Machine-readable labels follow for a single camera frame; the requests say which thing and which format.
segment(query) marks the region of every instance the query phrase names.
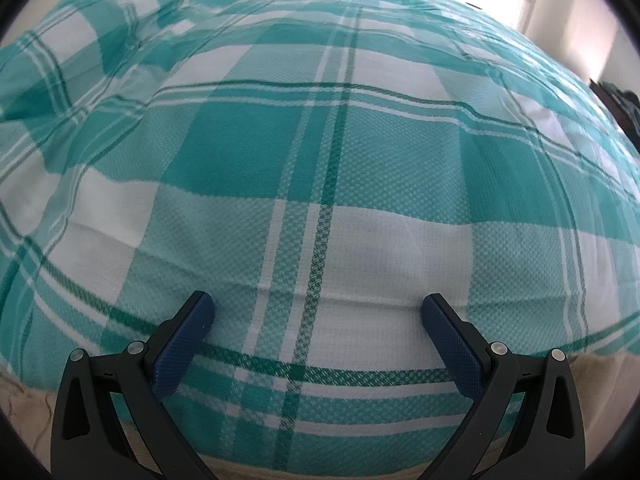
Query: bed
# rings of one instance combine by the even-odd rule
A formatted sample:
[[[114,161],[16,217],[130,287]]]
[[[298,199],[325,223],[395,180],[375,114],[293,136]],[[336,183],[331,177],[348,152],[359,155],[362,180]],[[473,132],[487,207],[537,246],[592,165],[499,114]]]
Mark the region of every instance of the bed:
[[[417,477],[469,408],[431,292],[572,355],[588,460],[637,395],[638,152],[476,9],[62,0],[0,50],[0,107],[0,405],[45,464],[69,352],[195,289],[218,315],[166,405],[220,478]]]

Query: textured woven fabric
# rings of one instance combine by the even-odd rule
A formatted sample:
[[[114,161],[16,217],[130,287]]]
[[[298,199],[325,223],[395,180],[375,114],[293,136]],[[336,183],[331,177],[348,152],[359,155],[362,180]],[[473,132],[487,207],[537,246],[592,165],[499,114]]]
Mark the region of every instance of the textured woven fabric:
[[[63,0],[0,50],[0,114],[0,364],[56,390],[205,290],[166,399],[200,453],[431,460],[469,407],[432,292],[516,352],[640,352],[638,153],[467,6]]]

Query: white square pattern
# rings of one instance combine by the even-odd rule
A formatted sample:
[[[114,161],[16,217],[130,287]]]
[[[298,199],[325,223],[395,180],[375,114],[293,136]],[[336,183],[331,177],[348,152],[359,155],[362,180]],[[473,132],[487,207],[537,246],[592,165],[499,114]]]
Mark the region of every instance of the white square pattern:
[[[40,150],[8,175],[0,186],[0,202],[20,234],[28,235],[42,220],[47,202],[55,192],[60,176],[49,173]]]
[[[196,54],[167,79],[162,88],[220,81],[244,56],[249,47],[250,45],[221,46]]]
[[[556,118],[556,115],[551,110],[543,108],[540,106],[539,102],[528,97],[524,97],[524,95],[516,94],[514,92],[512,92],[512,95],[522,108],[524,114],[533,121],[535,127],[541,134],[573,151],[573,145],[567,138],[558,118]]]
[[[620,321],[616,269],[609,241],[578,232],[580,259],[584,269],[584,310],[589,332],[595,333]]]
[[[160,8],[158,0],[132,0],[139,18],[144,18]]]
[[[439,292],[466,305],[471,228],[338,206],[322,276],[308,364],[354,370],[441,366],[420,322]]]
[[[370,50],[356,51],[353,82],[421,99],[450,100],[430,65]]]
[[[67,19],[51,27],[40,35],[56,57],[58,63],[64,63],[73,54],[98,40],[94,28],[80,12],[74,12]]]
[[[89,168],[51,261],[79,285],[115,302],[145,233],[156,190],[154,182],[112,182]]]

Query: green stripe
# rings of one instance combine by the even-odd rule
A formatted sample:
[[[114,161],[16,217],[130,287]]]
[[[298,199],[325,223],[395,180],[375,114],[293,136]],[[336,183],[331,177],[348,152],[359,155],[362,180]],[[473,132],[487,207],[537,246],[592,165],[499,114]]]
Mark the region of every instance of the green stripe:
[[[120,144],[124,139],[126,139],[129,134],[131,132],[133,132],[135,130],[135,128],[138,126],[138,123],[140,122],[140,118],[138,118],[138,120],[136,120],[133,125],[131,125],[129,128],[125,129],[121,134],[119,134],[111,143],[107,144],[106,146],[103,147],[103,149],[99,150],[97,153],[95,153],[94,156],[92,156],[84,165],[84,167],[82,168],[80,175],[78,176],[78,179],[76,180],[76,184],[73,190],[73,197],[71,199],[71,211],[73,211],[75,204],[76,204],[76,199],[78,198],[78,190],[80,188],[80,182],[82,181],[82,178],[84,177],[84,174],[89,171],[90,168],[92,168],[96,162],[98,162],[99,160],[101,160],[101,158],[103,158],[105,155],[107,155],[108,153],[110,153],[111,151],[113,151],[113,149]],[[109,128],[107,128],[103,133],[106,134],[109,131]],[[44,255],[47,258],[49,257],[49,255],[53,252],[53,250],[56,248],[57,244],[60,243],[60,240],[62,240],[62,237],[65,235],[66,232],[66,228],[68,227],[69,224],[69,218],[70,218],[71,214],[69,213],[69,215],[66,215],[65,220],[64,220],[64,225],[62,227],[62,229],[60,229],[58,236],[56,237],[56,239],[50,243],[49,245],[49,253]]]
[[[17,230],[11,223],[4,207],[1,204],[0,214],[12,234],[18,237],[19,234]],[[19,246],[18,251],[25,250],[25,246],[28,246],[28,248],[36,254],[36,257],[42,262],[42,267],[46,269],[46,271],[58,282],[60,286],[87,306],[104,314],[105,316],[108,316],[117,323],[140,333],[141,335],[151,336],[158,328],[156,324],[125,312],[116,306],[107,303],[102,298],[86,290],[81,285],[78,285],[59,270],[48,258],[44,257],[42,250],[31,237],[24,237],[24,245]],[[14,266],[17,265],[18,264],[14,264],[14,262],[11,264],[10,268],[14,274],[18,271],[18,267],[14,268]],[[0,296],[0,312],[2,312],[2,307],[6,303],[6,294],[8,293],[8,290],[4,288],[4,284],[8,284],[9,281],[11,281],[9,280],[9,273],[5,273],[5,277],[2,280],[2,286],[0,286],[0,292],[5,291],[5,294]],[[617,330],[623,329],[638,317],[640,317],[640,312],[635,312],[600,332],[575,340],[571,343],[560,346],[559,348],[566,353],[583,350],[586,348],[587,343],[594,344],[603,340]],[[327,384],[331,386],[404,386],[407,384],[445,383],[452,380],[445,368],[434,368],[430,370],[339,370],[336,368],[322,368],[302,364],[283,363],[275,359],[247,355],[242,352],[229,350],[209,343],[203,343],[200,347],[199,353],[213,361],[237,368],[244,368],[245,370],[257,374],[280,378],[291,378],[292,380],[299,380],[305,383]],[[544,350],[537,352],[534,355],[536,357],[543,357],[547,353],[548,350]]]
[[[621,184],[617,183],[617,181],[615,181],[612,178],[610,178],[609,174],[606,173],[605,170],[603,170],[600,166],[598,166],[595,162],[593,162],[591,159],[587,158],[582,153],[574,152],[573,150],[569,149],[564,144],[561,144],[560,142],[557,142],[556,140],[553,140],[553,139],[547,137],[546,135],[544,135],[542,132],[540,132],[534,126],[528,126],[526,124],[515,123],[515,122],[507,121],[507,120],[504,120],[504,119],[499,119],[499,118],[495,118],[495,117],[491,117],[491,116],[486,116],[486,115],[481,114],[478,111],[476,111],[475,108],[473,108],[468,103],[462,102],[462,101],[442,101],[442,100],[434,100],[434,99],[423,99],[423,98],[410,96],[410,95],[407,95],[407,94],[402,94],[400,92],[395,92],[393,90],[387,90],[387,89],[384,89],[384,88],[379,88],[379,87],[369,86],[369,85],[364,85],[364,84],[352,83],[350,81],[345,81],[344,83],[338,83],[338,82],[313,82],[313,83],[308,83],[308,82],[266,81],[266,80],[259,80],[259,79],[229,79],[229,80],[222,80],[222,81],[212,81],[212,82],[201,83],[201,84],[167,86],[165,88],[162,88],[156,94],[156,99],[161,100],[162,99],[162,95],[164,95],[166,92],[171,92],[171,91],[176,90],[176,89],[193,89],[194,91],[197,91],[198,89],[211,88],[212,86],[216,86],[216,87],[222,88],[222,87],[225,87],[225,86],[236,86],[236,85],[243,85],[243,84],[255,84],[255,85],[259,85],[259,86],[265,86],[267,88],[271,87],[271,88],[308,89],[309,91],[311,91],[311,90],[313,90],[315,88],[329,89],[329,90],[334,90],[334,91],[336,89],[342,88],[343,93],[344,93],[345,89],[349,90],[349,91],[351,91],[353,89],[366,90],[366,91],[375,92],[375,93],[383,95],[383,96],[395,97],[395,98],[402,99],[402,100],[405,100],[405,101],[408,101],[408,102],[413,102],[413,103],[416,103],[416,104],[445,105],[445,106],[448,106],[448,107],[462,108],[462,109],[466,110],[469,114],[473,115],[473,117],[475,117],[478,120],[487,121],[487,122],[493,123],[493,124],[501,124],[503,126],[508,126],[508,127],[511,127],[511,128],[517,128],[519,130],[526,130],[526,131],[528,131],[528,132],[530,132],[532,134],[535,134],[535,136],[537,136],[537,137],[539,137],[541,139],[545,139],[545,142],[550,144],[551,146],[553,146],[556,150],[559,150],[561,153],[570,154],[571,156],[575,157],[577,160],[580,160],[581,163],[583,163],[586,166],[588,166],[591,170],[594,170],[598,174],[600,174],[601,176],[604,176],[605,179],[606,179],[607,185],[612,186],[613,189],[617,190],[618,193],[628,197],[630,203],[633,206],[640,207],[640,205],[638,205],[638,202],[636,201],[636,198],[630,192],[628,192],[628,190],[626,190],[624,187],[622,187]]]
[[[349,12],[347,8],[343,13],[344,17]],[[335,44],[336,34],[332,34],[329,37],[326,48],[329,49],[328,54],[331,54],[333,47],[341,46]],[[327,60],[324,68],[322,69],[323,76],[329,70],[330,57],[327,56]],[[319,92],[313,88],[304,89],[300,91],[304,95],[305,102],[315,102],[318,99]],[[287,324],[291,313],[293,304],[294,290],[296,288],[296,280],[298,276],[298,267],[300,264],[300,253],[302,251],[303,239],[305,235],[306,218],[308,215],[308,194],[305,196],[297,197],[300,202],[295,202],[292,199],[292,191],[296,187],[296,182],[300,181],[301,173],[308,171],[307,179],[309,187],[313,181],[313,174],[315,167],[318,165],[318,150],[309,152],[308,145],[314,144],[316,141],[320,142],[321,130],[324,128],[326,118],[324,120],[318,120],[314,123],[314,115],[318,109],[311,106],[305,106],[302,115],[299,119],[298,128],[304,123],[304,128],[300,131],[300,139],[294,141],[290,148],[290,153],[287,156],[287,162],[283,168],[283,173],[280,178],[280,185],[278,186],[278,197],[289,198],[291,202],[287,202],[286,210],[282,223],[282,230],[280,232],[280,239],[278,240],[278,249],[276,251],[276,259],[274,262],[273,275],[271,278],[271,287],[268,297],[268,302],[265,309],[264,320],[258,340],[253,354],[259,353],[261,355],[267,355],[277,357],[280,353],[282,346],[282,340],[285,332],[287,331]]]
[[[99,99],[102,96],[103,93],[104,92],[102,92],[100,95],[98,95],[96,97],[96,99]],[[141,109],[142,109],[142,107],[146,106],[146,103],[143,103],[142,101],[139,101],[139,100],[136,100],[136,99],[124,99],[124,98],[121,98],[118,95],[113,95],[113,96],[110,97],[110,99],[116,100],[116,101],[120,101],[124,105],[129,105],[129,104],[133,103],[133,104],[137,105]],[[78,110],[78,113],[79,114],[84,114],[84,110]],[[6,170],[4,170],[4,173],[3,173],[2,177],[0,177],[0,184],[2,184],[14,172],[14,170],[16,168],[18,168],[27,158],[29,158],[31,155],[33,155],[33,153],[36,150],[41,149],[44,146],[44,144],[46,144],[46,142],[50,138],[53,137],[54,134],[58,133],[58,127],[59,126],[63,126],[65,124],[65,122],[70,120],[71,117],[73,117],[75,114],[76,114],[75,112],[71,112],[71,111],[68,110],[63,115],[61,115],[58,118],[58,121],[56,122],[55,126],[53,126],[52,129],[50,129],[50,131],[45,136],[43,136],[41,139],[39,139],[37,142],[35,142],[33,144],[33,146],[31,146],[30,149],[28,149],[27,152],[25,152],[24,155],[21,156],[21,158],[17,162],[15,162],[10,167],[8,167]],[[97,162],[97,160],[98,160],[98,158],[92,158],[92,160],[90,160],[88,162],[88,165],[89,164],[93,164],[94,162]]]
[[[504,84],[504,88],[508,88],[506,86],[506,82],[504,81],[504,78],[502,76],[500,76],[500,81]],[[525,111],[522,109],[522,106],[520,106],[520,103],[513,98],[513,94],[511,92],[507,92],[507,94],[511,97],[511,102],[512,104],[520,111],[520,114],[522,115],[522,117],[528,119],[529,121],[531,121],[533,123],[533,120],[525,113]],[[548,166],[551,168],[552,171],[552,175],[556,178],[556,189],[559,190],[559,192],[562,194],[562,198],[564,199],[564,204],[562,204],[562,206],[564,206],[564,212],[567,213],[569,215],[569,221],[570,221],[570,225],[572,227],[571,229],[571,235],[574,238],[573,242],[574,242],[574,246],[575,246],[575,253],[576,253],[576,258],[578,259],[578,268],[574,269],[577,271],[577,275],[578,275],[578,279],[579,279],[579,283],[577,284],[578,286],[580,286],[580,291],[581,291],[581,296],[580,296],[580,305],[578,308],[578,314],[582,317],[582,321],[584,322],[584,326],[586,327],[586,332],[587,332],[587,336],[585,339],[589,338],[589,321],[587,320],[587,313],[586,313],[586,295],[587,295],[587,289],[586,289],[586,284],[584,282],[584,266],[582,264],[582,253],[580,251],[580,240],[578,239],[578,225],[577,225],[577,221],[575,219],[575,214],[574,214],[574,208],[571,205],[571,200],[569,199],[569,194],[566,190],[566,187],[564,186],[562,179],[560,178],[560,173],[558,171],[558,167],[553,163],[551,156],[549,155],[548,151],[546,150],[544,144],[542,143],[542,140],[540,139],[540,137],[543,137],[542,134],[539,134],[538,136],[536,136],[538,138],[538,143],[540,145],[540,150],[542,150],[543,155],[546,157],[546,161],[548,162]],[[543,176],[544,180],[546,181],[546,174],[545,171],[542,168],[542,165],[540,165],[540,175]],[[549,197],[551,199],[551,201],[553,201],[553,197],[551,195],[551,193],[549,193]],[[562,221],[560,218],[558,218],[558,214],[555,211],[556,208],[554,208],[554,214],[556,215],[556,221],[558,225],[562,225]],[[570,251],[569,248],[565,248],[565,258],[568,259],[570,256]],[[562,262],[562,265],[564,267],[567,267],[566,262]]]
[[[456,391],[391,399],[302,396],[298,420],[340,425],[388,424],[418,418],[463,415],[471,405],[471,399]]]
[[[56,98],[59,101],[62,113],[69,111],[73,107],[73,103],[71,102],[71,98],[69,97],[69,92],[66,88],[66,81],[62,74],[62,70],[60,69],[60,65],[56,62],[56,57],[53,55],[49,47],[38,36],[36,36],[32,32],[29,32],[28,35],[33,37],[31,43],[37,44],[45,54],[43,56],[38,51],[32,49],[33,55],[39,56],[41,61],[45,61],[45,63],[43,63],[45,69],[52,68],[52,71],[47,73],[47,79],[52,83],[51,91],[53,93],[57,93]]]
[[[619,337],[615,338],[613,341],[609,342],[601,348],[598,348],[595,351],[595,354],[608,356],[613,355],[617,352],[625,351],[626,346],[628,346],[629,343],[633,342],[638,335],[640,335],[640,326],[635,325],[628,330],[625,330]]]
[[[23,378],[22,371],[24,370],[24,347],[27,345],[27,339],[31,334],[31,327],[33,326],[33,309],[29,311],[27,323],[24,326],[24,330],[22,331],[22,337],[20,338],[20,353],[19,357],[19,368],[18,370],[14,369],[14,373],[18,375],[20,380]]]
[[[631,346],[629,346],[626,349],[626,351],[630,352],[631,354],[639,355],[640,354],[640,339],[635,341]]]
[[[353,67],[355,62],[356,44],[358,43],[358,22],[362,9],[358,9],[354,17],[355,25],[351,44],[349,46],[347,67],[344,79],[350,82],[353,77]],[[296,347],[293,352],[293,362],[298,365],[306,365],[309,352],[309,343],[316,322],[318,303],[320,300],[320,288],[322,285],[322,274],[324,273],[324,263],[326,261],[326,250],[331,230],[331,220],[334,210],[335,187],[338,182],[338,170],[340,168],[340,158],[342,156],[342,142],[344,140],[344,130],[347,121],[348,103],[351,89],[344,86],[340,96],[340,105],[334,123],[334,136],[331,140],[329,161],[324,178],[322,198],[320,203],[320,214],[318,217],[318,227],[316,230],[316,240],[314,242],[314,253],[311,259],[311,270],[309,283],[306,290],[305,306],[300,322]],[[291,453],[295,420],[298,417],[300,407],[300,391],[302,384],[300,380],[289,378],[287,393],[282,405],[282,418],[280,428],[276,438],[274,450],[273,468],[287,470]]]
[[[0,203],[0,212],[4,216],[5,220],[8,220],[8,215],[6,214],[2,203]],[[14,257],[11,259],[11,263],[4,273],[4,276],[2,277],[2,282],[0,282],[0,322],[2,322],[2,313],[4,312],[4,306],[6,305],[6,299],[9,296],[9,292],[11,291],[11,287],[14,284],[15,277],[20,271],[22,260],[24,259],[26,254],[27,247],[23,242],[18,246],[18,250],[15,251]]]
[[[33,32],[27,32],[23,38],[18,38],[17,44],[20,50],[27,55],[30,62],[33,63],[38,74],[40,74],[40,70],[44,71],[44,74],[40,75],[42,82],[45,83],[47,98],[49,99],[54,115],[56,117],[62,116],[65,114],[65,111],[68,111],[68,107],[65,107],[64,99],[61,98],[59,92],[57,92],[56,81],[52,78],[52,71],[50,70],[51,63],[48,62],[46,56],[34,47],[34,45],[37,44],[42,48],[42,42],[37,40],[38,37]]]

